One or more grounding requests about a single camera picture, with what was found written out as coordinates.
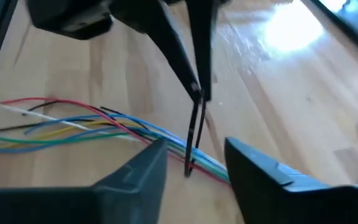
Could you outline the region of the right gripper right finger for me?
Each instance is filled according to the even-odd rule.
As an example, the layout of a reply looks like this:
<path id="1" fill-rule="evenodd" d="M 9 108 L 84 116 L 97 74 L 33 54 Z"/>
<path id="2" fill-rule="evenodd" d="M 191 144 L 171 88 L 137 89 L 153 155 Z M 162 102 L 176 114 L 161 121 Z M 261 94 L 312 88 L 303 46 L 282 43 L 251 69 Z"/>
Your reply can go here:
<path id="1" fill-rule="evenodd" d="M 224 155 L 245 224 L 358 224 L 358 185 L 324 184 L 232 137 Z"/>

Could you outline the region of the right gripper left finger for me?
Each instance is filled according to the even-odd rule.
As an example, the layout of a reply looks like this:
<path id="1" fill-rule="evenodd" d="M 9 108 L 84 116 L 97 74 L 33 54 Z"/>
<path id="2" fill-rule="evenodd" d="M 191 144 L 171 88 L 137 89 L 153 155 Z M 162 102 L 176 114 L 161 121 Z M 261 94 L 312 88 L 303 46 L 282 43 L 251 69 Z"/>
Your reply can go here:
<path id="1" fill-rule="evenodd" d="M 167 154 L 158 139 L 88 187 L 0 189 L 0 224 L 157 224 Z"/>

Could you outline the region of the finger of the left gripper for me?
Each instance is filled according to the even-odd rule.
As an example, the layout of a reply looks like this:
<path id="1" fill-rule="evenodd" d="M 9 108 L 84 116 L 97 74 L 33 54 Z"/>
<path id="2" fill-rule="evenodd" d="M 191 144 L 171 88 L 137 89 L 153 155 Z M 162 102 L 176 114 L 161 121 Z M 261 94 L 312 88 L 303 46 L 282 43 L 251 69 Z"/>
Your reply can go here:
<path id="1" fill-rule="evenodd" d="M 200 88 L 177 30 L 161 0 L 113 0 L 112 15 L 125 25 L 147 34 L 167 59 L 192 101 Z"/>
<path id="2" fill-rule="evenodd" d="M 196 68 L 204 100 L 211 100 L 212 41 L 219 0 L 186 0 Z"/>

